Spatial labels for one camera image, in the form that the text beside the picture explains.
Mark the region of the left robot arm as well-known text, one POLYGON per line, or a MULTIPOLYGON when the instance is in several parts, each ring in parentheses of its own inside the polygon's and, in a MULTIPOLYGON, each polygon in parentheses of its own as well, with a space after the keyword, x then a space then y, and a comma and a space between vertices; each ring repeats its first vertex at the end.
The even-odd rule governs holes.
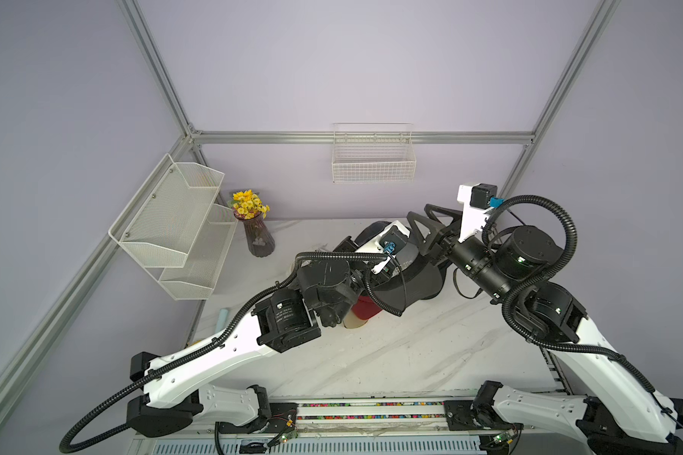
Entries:
POLYGON ((387 265, 402 271, 389 252, 297 254, 290 276, 248 301, 224 330, 173 355, 134 357, 132 377, 146 383, 142 396, 127 406, 127 426, 149 438, 200 422, 241 433, 265 428, 273 417, 265 388, 228 389, 216 381, 318 339, 322 327, 340 323, 362 292, 375 295, 372 275, 387 265))

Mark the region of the dark grey baseball cap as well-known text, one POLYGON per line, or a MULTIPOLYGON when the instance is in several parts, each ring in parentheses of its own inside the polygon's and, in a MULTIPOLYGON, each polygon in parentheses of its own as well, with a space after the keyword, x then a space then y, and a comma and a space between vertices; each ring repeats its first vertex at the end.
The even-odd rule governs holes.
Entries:
MULTIPOLYGON (((346 237, 336 246, 336 248, 334 248, 334 250, 336 252, 355 253, 356 249, 359 247, 355 241, 362 238, 360 235, 366 229, 357 237, 346 237)), ((417 246, 411 240, 411 235, 408 248, 415 250, 415 261, 413 262, 414 275, 410 284, 402 282, 402 286, 388 290, 381 290, 379 287, 373 289, 370 282, 371 271, 368 273, 362 271, 362 273, 360 273, 362 275, 362 293, 360 295, 370 297, 379 305, 379 307, 381 307, 383 312, 398 317, 412 304, 417 303, 418 301, 434 299, 442 291, 447 275, 447 267, 449 265, 447 262, 439 265, 431 264, 429 259, 419 254, 417 246)), ((392 261, 400 271, 398 276, 401 278, 402 267, 400 266, 400 263, 395 258, 393 258, 392 261)))

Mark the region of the red baseball cap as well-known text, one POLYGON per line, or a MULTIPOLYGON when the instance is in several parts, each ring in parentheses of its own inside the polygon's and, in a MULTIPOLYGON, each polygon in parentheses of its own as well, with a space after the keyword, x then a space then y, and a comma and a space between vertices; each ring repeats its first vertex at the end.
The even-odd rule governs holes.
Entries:
POLYGON ((351 308, 351 312, 359 320, 370 320, 382 312, 382 309, 370 297, 361 295, 351 308))

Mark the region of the tan dark-brim baseball cap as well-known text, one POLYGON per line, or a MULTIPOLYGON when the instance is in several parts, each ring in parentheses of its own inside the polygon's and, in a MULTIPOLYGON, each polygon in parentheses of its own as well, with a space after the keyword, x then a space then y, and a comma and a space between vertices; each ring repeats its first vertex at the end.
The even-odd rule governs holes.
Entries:
POLYGON ((343 327, 348 330, 354 330, 365 326, 367 323, 368 320, 358 318, 354 313, 350 313, 343 320, 343 327))

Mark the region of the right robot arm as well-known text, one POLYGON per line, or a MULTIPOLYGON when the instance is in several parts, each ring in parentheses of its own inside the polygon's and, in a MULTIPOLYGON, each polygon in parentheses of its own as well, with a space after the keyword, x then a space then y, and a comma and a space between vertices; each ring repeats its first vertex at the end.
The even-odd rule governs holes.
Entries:
POLYGON ((583 443, 594 454, 683 454, 683 399, 661 394, 616 351, 584 306, 555 276, 573 259, 578 232, 559 204, 538 195, 512 197, 483 210, 464 227, 469 210, 427 206, 407 216, 419 253, 447 261, 491 297, 507 326, 553 354, 585 384, 588 394, 555 398, 487 381, 470 415, 484 428, 533 426, 583 443), (512 227, 497 244, 491 230, 509 208, 529 205, 552 214, 565 234, 563 246, 532 225, 512 227))

